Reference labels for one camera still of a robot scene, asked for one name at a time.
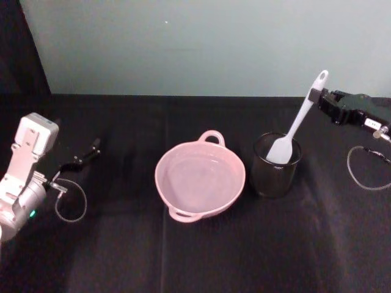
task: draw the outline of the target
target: wall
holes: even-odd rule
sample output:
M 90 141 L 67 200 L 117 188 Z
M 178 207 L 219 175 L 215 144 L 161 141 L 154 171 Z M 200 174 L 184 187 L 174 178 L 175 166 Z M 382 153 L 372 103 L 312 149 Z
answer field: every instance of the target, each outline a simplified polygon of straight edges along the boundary
M 389 0 L 21 0 L 53 93 L 391 96 Z

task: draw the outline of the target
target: table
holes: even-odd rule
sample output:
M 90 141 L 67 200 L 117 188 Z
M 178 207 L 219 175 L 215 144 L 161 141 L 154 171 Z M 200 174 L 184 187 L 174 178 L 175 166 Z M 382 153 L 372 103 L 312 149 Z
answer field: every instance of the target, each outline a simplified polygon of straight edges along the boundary
M 0 171 L 19 119 L 61 118 L 45 174 L 96 137 L 102 155 L 67 175 L 88 197 L 86 217 L 61 222 L 48 194 L 37 215 L 4 243 L 1 292 L 390 292 L 391 195 L 350 178 L 355 145 L 380 148 L 365 131 L 334 126 L 315 107 L 295 138 L 304 156 L 285 198 L 265 200 L 248 181 L 234 205 L 193 224 L 172 220 L 154 182 L 160 157 L 217 129 L 248 169 L 252 143 L 286 132 L 302 98 L 166 96 L 3 96 Z M 387 183 L 389 169 L 357 154 L 364 181 Z

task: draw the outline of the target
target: spatula head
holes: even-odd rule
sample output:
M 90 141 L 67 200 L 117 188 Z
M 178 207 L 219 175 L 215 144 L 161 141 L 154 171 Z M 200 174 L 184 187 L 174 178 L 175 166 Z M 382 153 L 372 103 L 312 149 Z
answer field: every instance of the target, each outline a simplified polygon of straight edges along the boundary
M 276 139 L 266 160 L 276 164 L 287 164 L 292 157 L 292 140 L 289 137 Z

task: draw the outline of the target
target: pink bowl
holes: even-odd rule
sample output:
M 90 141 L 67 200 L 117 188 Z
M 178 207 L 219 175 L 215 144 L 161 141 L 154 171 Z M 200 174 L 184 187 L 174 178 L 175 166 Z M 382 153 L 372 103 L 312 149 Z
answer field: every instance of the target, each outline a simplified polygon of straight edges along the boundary
M 215 136 L 219 144 L 206 142 L 209 136 Z M 183 223 L 226 210 L 239 197 L 245 180 L 242 161 L 215 130 L 172 148 L 155 170 L 156 187 L 170 216 Z

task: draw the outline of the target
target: glass cup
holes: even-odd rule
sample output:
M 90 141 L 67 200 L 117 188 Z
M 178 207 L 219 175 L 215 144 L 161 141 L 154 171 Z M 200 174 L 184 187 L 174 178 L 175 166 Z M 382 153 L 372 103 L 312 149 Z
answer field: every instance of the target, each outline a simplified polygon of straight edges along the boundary
M 283 197 L 291 187 L 294 171 L 302 157 L 300 144 L 295 139 L 292 140 L 292 157 L 287 164 L 275 164 L 266 160 L 274 141 L 285 135 L 269 132 L 260 136 L 254 143 L 250 183 L 262 197 Z

